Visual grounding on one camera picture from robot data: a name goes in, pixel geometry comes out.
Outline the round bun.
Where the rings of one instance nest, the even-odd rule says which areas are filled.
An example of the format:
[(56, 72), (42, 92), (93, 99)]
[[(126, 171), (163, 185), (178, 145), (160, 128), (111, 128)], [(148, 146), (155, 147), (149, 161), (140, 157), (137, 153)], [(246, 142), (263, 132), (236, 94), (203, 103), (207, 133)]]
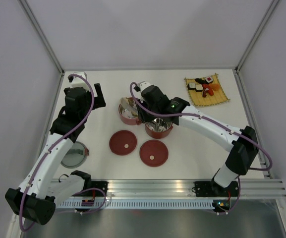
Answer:
[(135, 106), (135, 103), (134, 103), (134, 101), (131, 98), (122, 98), (121, 101), (122, 101), (123, 105), (128, 105), (130, 107), (134, 107)]

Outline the white rice black sushi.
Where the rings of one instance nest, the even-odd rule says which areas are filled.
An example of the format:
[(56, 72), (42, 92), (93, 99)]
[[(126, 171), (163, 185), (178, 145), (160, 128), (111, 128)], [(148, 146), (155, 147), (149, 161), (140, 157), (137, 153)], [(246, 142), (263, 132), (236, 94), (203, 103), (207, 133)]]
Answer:
[(196, 83), (190, 82), (187, 85), (188, 90), (196, 90)]

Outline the metal tongs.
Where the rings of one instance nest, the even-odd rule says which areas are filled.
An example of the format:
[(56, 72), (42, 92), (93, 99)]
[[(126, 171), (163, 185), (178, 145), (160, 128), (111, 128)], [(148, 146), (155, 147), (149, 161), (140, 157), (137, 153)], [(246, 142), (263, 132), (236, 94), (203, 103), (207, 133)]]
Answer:
[(122, 97), (120, 99), (120, 104), (124, 109), (129, 110), (134, 116), (138, 116), (138, 109), (134, 100), (130, 97)]

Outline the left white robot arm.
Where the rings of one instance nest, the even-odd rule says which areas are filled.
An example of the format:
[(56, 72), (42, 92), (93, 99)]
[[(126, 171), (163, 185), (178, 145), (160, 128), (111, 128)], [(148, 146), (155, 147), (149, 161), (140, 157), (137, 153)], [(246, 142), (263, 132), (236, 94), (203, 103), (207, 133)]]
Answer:
[(43, 152), (25, 180), (18, 188), (9, 188), (5, 199), (16, 215), (45, 225), (55, 209), (74, 195), (88, 196), (95, 187), (91, 175), (73, 171), (66, 180), (51, 186), (53, 176), (65, 155), (85, 128), (90, 108), (106, 106), (101, 86), (94, 85), (97, 96), (82, 87), (65, 88), (65, 105), (50, 130)]

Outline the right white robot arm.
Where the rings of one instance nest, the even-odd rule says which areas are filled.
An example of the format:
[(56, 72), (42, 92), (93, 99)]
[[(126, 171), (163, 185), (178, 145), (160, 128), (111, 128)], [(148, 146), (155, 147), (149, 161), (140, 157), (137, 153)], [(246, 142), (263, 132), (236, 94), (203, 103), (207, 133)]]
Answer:
[(143, 123), (162, 119), (191, 129), (216, 142), (229, 153), (225, 163), (211, 179), (210, 189), (214, 195), (223, 195), (235, 179), (247, 174), (259, 152), (253, 128), (246, 126), (241, 129), (217, 121), (182, 98), (169, 99), (159, 87), (148, 82), (132, 83), (130, 92), (133, 91), (140, 94), (140, 99), (134, 101)]

